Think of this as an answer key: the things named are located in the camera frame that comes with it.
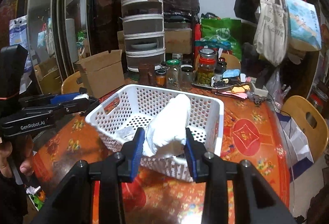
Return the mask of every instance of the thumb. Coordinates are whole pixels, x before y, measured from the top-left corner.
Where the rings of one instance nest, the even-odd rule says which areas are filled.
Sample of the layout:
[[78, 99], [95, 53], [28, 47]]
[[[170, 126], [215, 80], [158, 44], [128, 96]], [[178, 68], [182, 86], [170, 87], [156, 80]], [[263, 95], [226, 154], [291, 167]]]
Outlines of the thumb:
[[13, 176], [12, 170], [8, 164], [7, 158], [12, 153], [13, 146], [11, 142], [6, 141], [0, 143], [0, 172], [6, 178], [11, 178]]

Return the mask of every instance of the green bag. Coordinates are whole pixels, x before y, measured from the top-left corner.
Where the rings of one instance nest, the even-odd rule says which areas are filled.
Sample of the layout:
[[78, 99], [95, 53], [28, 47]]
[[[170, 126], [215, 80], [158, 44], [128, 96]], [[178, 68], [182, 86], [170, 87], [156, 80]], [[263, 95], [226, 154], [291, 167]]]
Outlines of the green bag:
[[238, 19], [207, 19], [201, 20], [202, 37], [206, 41], [215, 41], [226, 46], [231, 46], [232, 54], [240, 61], [241, 52], [241, 21]]

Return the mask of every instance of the green jar lid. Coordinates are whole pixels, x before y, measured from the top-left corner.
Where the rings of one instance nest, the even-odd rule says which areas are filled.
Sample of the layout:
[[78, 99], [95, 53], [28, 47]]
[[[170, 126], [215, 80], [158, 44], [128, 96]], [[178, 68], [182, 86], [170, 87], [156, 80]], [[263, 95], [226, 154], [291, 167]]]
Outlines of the green jar lid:
[[167, 65], [179, 65], [180, 61], [176, 59], [168, 60]]

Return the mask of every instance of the plate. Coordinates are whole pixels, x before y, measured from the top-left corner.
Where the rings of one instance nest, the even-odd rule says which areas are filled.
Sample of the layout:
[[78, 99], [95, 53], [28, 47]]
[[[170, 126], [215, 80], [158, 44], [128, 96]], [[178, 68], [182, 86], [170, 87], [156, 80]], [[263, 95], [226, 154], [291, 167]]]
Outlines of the plate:
[[136, 50], [149, 50], [149, 49], [157, 47], [157, 45], [158, 45], [157, 42], [145, 43], [145, 44], [132, 44], [131, 48], [134, 48]]

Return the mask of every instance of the orange tablecloth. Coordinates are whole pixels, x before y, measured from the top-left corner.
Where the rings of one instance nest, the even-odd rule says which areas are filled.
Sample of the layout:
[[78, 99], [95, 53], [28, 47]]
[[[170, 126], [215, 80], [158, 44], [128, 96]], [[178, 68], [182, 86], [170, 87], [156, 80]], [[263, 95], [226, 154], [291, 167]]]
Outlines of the orange tablecloth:
[[[289, 171], [276, 126], [276, 116], [267, 104], [217, 96], [193, 88], [191, 93], [213, 96], [224, 102], [224, 135], [221, 157], [239, 162], [249, 159], [289, 206]], [[43, 190], [50, 194], [79, 159], [103, 160], [106, 149], [96, 130], [75, 116], [34, 157], [35, 171]], [[99, 183], [95, 184], [93, 224], [98, 223]], [[140, 167], [131, 184], [122, 185], [126, 222], [200, 223], [205, 184], [186, 183]], [[233, 186], [228, 182], [229, 223], [234, 223]]]

